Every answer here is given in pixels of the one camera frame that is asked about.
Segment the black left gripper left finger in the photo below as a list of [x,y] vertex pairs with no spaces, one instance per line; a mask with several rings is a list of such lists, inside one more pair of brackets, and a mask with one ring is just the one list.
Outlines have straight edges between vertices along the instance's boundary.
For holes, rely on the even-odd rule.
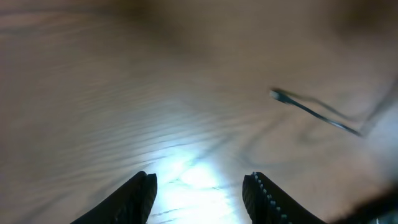
[[138,172],[71,224],[146,224],[157,195],[157,176]]

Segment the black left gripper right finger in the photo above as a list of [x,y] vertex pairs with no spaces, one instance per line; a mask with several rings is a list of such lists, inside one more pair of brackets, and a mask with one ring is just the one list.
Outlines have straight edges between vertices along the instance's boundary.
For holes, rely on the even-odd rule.
[[252,224],[325,224],[261,172],[244,176],[242,197]]

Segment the black USB cable blue plug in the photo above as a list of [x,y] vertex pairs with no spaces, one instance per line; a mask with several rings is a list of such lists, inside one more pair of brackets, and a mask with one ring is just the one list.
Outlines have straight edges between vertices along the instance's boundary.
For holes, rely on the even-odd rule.
[[[386,92],[386,94],[381,98],[381,100],[376,103],[376,105],[373,107],[373,110],[369,112],[364,118],[356,118],[354,116],[348,116],[340,111],[336,110],[332,106],[320,101],[319,99],[311,96],[304,96],[304,95],[299,95],[296,93],[293,93],[291,91],[283,90],[281,88],[271,88],[269,95],[271,98],[286,104],[286,105],[293,105],[301,110],[306,111],[310,115],[320,119],[321,121],[324,121],[332,126],[335,126],[337,128],[340,128],[344,131],[347,131],[351,134],[354,134],[355,136],[365,138],[372,130],[372,128],[376,125],[378,122],[378,119],[381,118],[381,116],[391,107],[395,104],[397,101],[397,78],[395,78],[394,82]],[[351,128],[339,121],[327,118],[323,115],[320,115],[319,113],[315,112],[314,110],[311,110],[307,106],[299,103],[296,101],[296,99],[305,101],[305,102],[310,102],[310,103],[315,103],[318,106],[321,106],[322,108],[326,109],[327,111],[331,112],[332,114],[337,115],[340,118],[343,118],[344,120],[351,121],[351,122],[360,122],[362,123],[362,126],[359,129],[354,129]]]

